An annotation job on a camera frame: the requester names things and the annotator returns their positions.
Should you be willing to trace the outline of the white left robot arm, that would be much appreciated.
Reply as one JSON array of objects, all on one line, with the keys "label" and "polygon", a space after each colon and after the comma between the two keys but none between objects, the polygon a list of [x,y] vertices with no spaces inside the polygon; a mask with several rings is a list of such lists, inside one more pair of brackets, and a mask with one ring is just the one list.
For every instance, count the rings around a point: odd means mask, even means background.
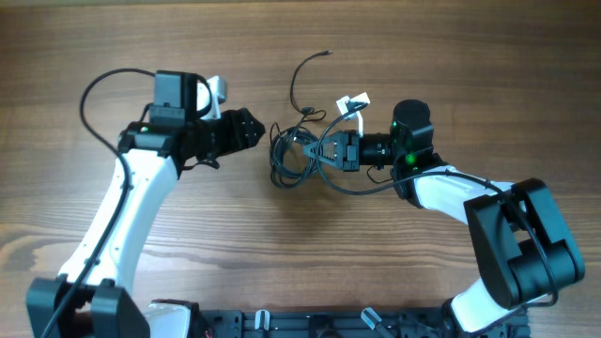
[{"label": "white left robot arm", "polygon": [[83,240],[53,279],[26,294],[37,337],[212,337],[195,302],[157,300],[141,310],[131,297],[149,230],[187,160],[219,168],[218,158],[257,145],[264,125],[245,108],[222,111],[225,80],[189,72],[152,73],[154,100],[123,130],[116,166]]}]

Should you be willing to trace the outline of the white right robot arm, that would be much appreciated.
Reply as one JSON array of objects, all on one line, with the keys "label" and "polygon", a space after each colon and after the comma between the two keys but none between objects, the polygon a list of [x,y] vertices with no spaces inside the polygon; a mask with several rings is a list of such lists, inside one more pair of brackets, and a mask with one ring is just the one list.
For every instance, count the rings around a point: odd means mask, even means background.
[{"label": "white right robot arm", "polygon": [[402,100],[388,133],[324,131],[303,153],[317,169],[388,166],[400,198],[468,226],[479,278],[443,305],[438,335],[474,337],[555,305],[561,289],[584,278],[585,263],[548,186],[465,174],[435,152],[433,137],[428,105]]}]

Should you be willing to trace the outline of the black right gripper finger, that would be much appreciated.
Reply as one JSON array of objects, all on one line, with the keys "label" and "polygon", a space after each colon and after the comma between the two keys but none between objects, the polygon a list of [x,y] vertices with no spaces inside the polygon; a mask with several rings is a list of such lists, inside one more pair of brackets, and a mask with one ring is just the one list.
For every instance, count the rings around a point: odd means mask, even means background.
[{"label": "black right gripper finger", "polygon": [[343,170],[345,168],[345,152],[334,148],[317,150],[305,147],[303,154],[313,160],[321,161],[333,168]]},{"label": "black right gripper finger", "polygon": [[303,147],[304,151],[313,151],[317,148],[317,144],[321,144],[322,151],[343,151],[347,146],[347,132],[338,131],[324,137],[322,140],[315,140],[312,143]]}]

